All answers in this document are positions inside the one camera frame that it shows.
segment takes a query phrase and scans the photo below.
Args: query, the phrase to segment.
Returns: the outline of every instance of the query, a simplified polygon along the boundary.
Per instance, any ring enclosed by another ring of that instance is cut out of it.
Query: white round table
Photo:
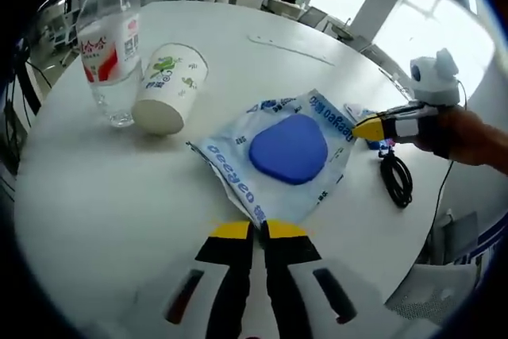
[[[120,314],[136,289],[173,260],[194,258],[217,224],[245,218],[186,141],[211,134],[259,100],[314,87],[337,105],[382,110],[406,102],[370,60],[295,21],[204,2],[157,2],[141,13],[144,64],[170,41],[195,47],[208,62],[205,90],[184,130],[157,139],[134,126],[109,127],[75,60],[33,123],[17,177],[14,216],[22,252],[77,326]],[[249,35],[305,54],[256,44]],[[332,65],[307,55],[316,52]],[[412,145],[395,151],[414,179],[407,208],[399,210],[385,190],[377,152],[357,141],[344,179],[302,223],[322,257],[347,264],[379,289],[383,301],[421,251],[447,167]],[[262,268],[259,249],[255,260]],[[252,287],[263,289],[264,282],[253,280]],[[251,290],[253,299],[256,294]],[[248,319],[255,322],[260,310],[270,309],[248,308]]]

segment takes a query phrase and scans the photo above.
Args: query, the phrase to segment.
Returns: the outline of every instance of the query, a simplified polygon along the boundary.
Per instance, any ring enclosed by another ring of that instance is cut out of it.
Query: black cable
[[[10,188],[10,190],[11,190],[12,192],[16,192],[16,191],[14,190],[14,188],[12,188],[12,186],[11,186],[10,184],[8,184],[8,183],[7,183],[7,181],[6,181],[5,179],[3,179],[1,176],[0,176],[0,179],[2,180],[2,182],[3,182],[3,183],[4,183],[4,184],[5,184],[8,188]]]
[[[49,80],[46,78],[46,76],[44,75],[44,73],[42,72],[41,69],[39,69],[38,67],[36,67],[34,64],[30,63],[29,61],[26,61],[26,63],[28,65],[30,65],[32,68],[34,68],[36,71],[38,71],[40,73],[40,75],[42,75],[42,78],[44,79],[44,81],[46,81],[46,83],[48,84],[49,88],[52,89],[53,87],[51,86],[51,83],[49,82]]]
[[[461,81],[458,83],[462,86],[462,90],[464,92],[464,109],[468,109],[468,95],[466,94],[466,89]],[[368,121],[376,118],[369,117],[363,120],[359,125],[361,125],[364,121]],[[406,208],[410,202],[413,200],[413,178],[411,177],[411,172],[406,164],[397,156],[395,156],[393,148],[390,147],[388,149],[388,153],[383,154],[379,152],[379,157],[383,158],[380,165],[381,177],[383,178],[383,182],[385,187],[387,188],[388,194],[391,199],[394,201],[395,205],[399,208]],[[450,162],[448,170],[444,175],[443,181],[439,187],[439,191],[437,192],[437,201],[436,201],[436,209],[434,211],[434,219],[433,225],[436,220],[437,210],[439,208],[439,201],[441,200],[441,193],[443,188],[445,187],[446,179],[452,170],[453,164],[455,162]]]
[[[379,157],[383,158],[379,170],[388,194],[396,206],[406,208],[413,201],[413,178],[409,168],[395,156],[392,148],[386,154],[379,152]]]
[[[29,128],[31,129],[32,124],[30,123],[29,112],[26,111],[25,93],[23,93],[23,109],[25,109],[26,121],[29,123]]]

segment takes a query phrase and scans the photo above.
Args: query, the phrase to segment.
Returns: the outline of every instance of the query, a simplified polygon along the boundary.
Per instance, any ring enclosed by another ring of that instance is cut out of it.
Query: paper cup
[[[183,44],[166,44],[150,58],[133,106],[136,125],[148,133],[175,134],[185,125],[208,75],[201,54]]]

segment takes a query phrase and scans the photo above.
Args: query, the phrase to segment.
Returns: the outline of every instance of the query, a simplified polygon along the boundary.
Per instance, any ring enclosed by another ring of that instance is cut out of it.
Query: office chair
[[[299,19],[298,22],[308,25],[311,28],[316,28],[319,23],[328,16],[326,12],[318,10],[315,7],[310,7]]]
[[[428,319],[442,326],[471,294],[476,266],[416,264],[385,306],[406,319]]]

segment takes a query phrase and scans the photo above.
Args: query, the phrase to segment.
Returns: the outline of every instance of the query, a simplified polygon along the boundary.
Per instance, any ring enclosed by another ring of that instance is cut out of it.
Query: plastic water bottle
[[[99,109],[131,125],[143,71],[138,55],[140,0],[86,0],[76,23],[81,60]]]

